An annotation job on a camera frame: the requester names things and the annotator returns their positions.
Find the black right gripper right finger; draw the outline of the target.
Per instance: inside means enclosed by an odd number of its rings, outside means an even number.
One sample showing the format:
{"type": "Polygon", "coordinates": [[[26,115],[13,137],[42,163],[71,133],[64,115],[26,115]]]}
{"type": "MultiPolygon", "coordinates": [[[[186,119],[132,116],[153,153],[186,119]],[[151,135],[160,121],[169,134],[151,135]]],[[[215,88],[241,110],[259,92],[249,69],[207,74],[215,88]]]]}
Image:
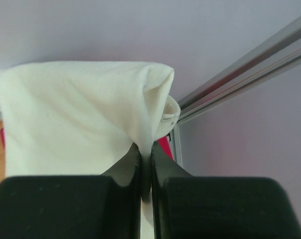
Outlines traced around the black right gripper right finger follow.
{"type": "Polygon", "coordinates": [[[301,239],[301,226],[281,185],[265,177],[196,177],[151,152],[157,239],[301,239]]]}

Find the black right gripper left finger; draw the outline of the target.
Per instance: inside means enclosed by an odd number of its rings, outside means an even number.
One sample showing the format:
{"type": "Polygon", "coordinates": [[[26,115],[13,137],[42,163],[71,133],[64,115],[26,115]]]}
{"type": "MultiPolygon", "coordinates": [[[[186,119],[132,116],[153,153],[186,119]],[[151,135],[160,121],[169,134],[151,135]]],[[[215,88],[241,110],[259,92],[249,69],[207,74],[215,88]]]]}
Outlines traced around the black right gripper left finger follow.
{"type": "Polygon", "coordinates": [[[16,176],[0,183],[0,239],[138,239],[140,152],[101,175],[16,176]]]}

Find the white t shirt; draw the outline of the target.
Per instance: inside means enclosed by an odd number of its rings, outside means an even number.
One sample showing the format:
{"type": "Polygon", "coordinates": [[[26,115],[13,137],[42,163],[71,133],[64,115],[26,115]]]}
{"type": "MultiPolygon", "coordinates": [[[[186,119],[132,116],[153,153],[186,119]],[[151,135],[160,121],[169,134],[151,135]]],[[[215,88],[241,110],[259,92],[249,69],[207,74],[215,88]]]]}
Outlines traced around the white t shirt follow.
{"type": "Polygon", "coordinates": [[[175,126],[174,70],[160,63],[55,61],[0,70],[5,179],[101,175],[135,144],[140,237],[154,238],[151,151],[175,126]]]}

